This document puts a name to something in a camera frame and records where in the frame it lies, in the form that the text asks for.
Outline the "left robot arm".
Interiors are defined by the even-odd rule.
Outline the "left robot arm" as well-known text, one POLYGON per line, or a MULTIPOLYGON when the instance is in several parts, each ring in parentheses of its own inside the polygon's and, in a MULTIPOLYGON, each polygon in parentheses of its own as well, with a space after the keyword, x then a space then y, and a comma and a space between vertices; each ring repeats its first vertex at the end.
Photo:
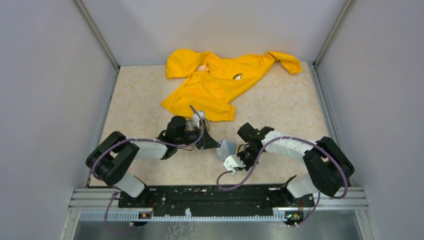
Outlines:
POLYGON ((148 186, 133 174, 129 167, 133 160, 167 160, 179 149, 194 147, 199 150, 217 149, 221 145, 207 130, 205 120, 197 115, 187 120, 174 116, 165 130, 154 139, 127 138, 120 131, 112 132, 91 154, 85 164, 91 174, 107 186, 130 196, 138 207, 149 203, 148 186))

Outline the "beige card holder wallet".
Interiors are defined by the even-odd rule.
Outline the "beige card holder wallet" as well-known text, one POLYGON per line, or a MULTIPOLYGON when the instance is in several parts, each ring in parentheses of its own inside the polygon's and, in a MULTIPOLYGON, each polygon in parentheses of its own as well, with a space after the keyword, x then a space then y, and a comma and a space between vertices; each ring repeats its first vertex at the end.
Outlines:
POLYGON ((227 139, 222 139, 219 142, 219 147, 216 148, 217 159, 223 162, 227 157, 236 154, 236 143, 233 141, 228 141, 227 139))

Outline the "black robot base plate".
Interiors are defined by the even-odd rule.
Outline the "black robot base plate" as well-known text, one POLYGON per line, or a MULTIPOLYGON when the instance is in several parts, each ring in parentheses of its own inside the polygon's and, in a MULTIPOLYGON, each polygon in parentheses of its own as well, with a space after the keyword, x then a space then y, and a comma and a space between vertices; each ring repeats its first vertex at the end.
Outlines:
POLYGON ((245 184, 230 191, 216 185, 156 185, 137 198, 123 192, 118 200, 121 209, 152 209, 146 219, 276 219, 289 225, 302 222, 306 208, 315 206, 312 194, 294 198, 285 183, 245 184))

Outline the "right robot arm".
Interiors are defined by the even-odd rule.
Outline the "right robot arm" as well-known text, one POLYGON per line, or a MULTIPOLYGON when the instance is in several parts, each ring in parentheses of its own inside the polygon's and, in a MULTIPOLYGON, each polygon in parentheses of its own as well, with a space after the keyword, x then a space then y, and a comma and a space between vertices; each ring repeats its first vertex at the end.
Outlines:
POLYGON ((256 129, 249 123, 242 125, 237 135, 247 144, 237 153, 233 171, 249 171, 259 163, 260 153, 281 154, 303 163, 307 172, 291 179, 282 191, 281 199, 287 206, 295 206, 301 197, 323 193, 334 197, 355 168, 336 142, 327 136, 317 141, 288 136, 265 126, 256 129))

